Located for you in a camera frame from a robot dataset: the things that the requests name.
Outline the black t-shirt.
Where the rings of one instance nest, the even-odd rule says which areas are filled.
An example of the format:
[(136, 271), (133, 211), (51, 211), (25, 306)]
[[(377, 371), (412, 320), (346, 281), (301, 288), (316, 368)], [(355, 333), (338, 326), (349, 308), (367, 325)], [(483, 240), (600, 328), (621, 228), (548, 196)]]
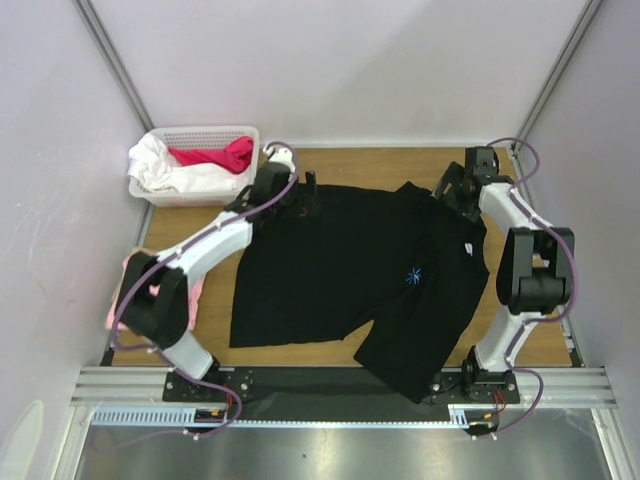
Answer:
[(255, 230), (236, 275), (233, 348), (341, 340), (367, 371), (412, 402), (470, 324), (489, 272), (482, 221), (412, 183), (396, 191), (322, 185)]

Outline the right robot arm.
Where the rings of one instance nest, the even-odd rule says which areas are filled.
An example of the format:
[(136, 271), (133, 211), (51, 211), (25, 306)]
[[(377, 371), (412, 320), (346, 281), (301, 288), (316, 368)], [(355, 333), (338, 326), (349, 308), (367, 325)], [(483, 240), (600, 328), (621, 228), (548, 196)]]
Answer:
[(515, 396), (516, 357), (534, 328), (562, 320), (574, 291), (575, 236), (543, 219), (517, 181), (500, 172), (492, 146), (469, 147), (451, 163), (434, 197), (468, 220), (493, 219), (505, 236), (496, 276), (501, 304), (484, 338), (462, 363), (454, 394), (471, 403)]

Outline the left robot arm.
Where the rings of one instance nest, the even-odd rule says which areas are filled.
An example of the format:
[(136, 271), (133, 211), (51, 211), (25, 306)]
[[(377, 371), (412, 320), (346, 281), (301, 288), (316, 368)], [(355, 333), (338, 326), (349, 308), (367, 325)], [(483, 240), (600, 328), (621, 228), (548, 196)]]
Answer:
[(189, 294), (197, 280), (250, 245), (256, 226), (295, 202), (298, 177), (293, 167), (266, 164), (209, 225), (157, 254), (133, 254), (116, 301), (112, 336), (126, 326), (186, 375), (185, 388), (195, 398), (214, 397), (219, 362), (189, 330)]

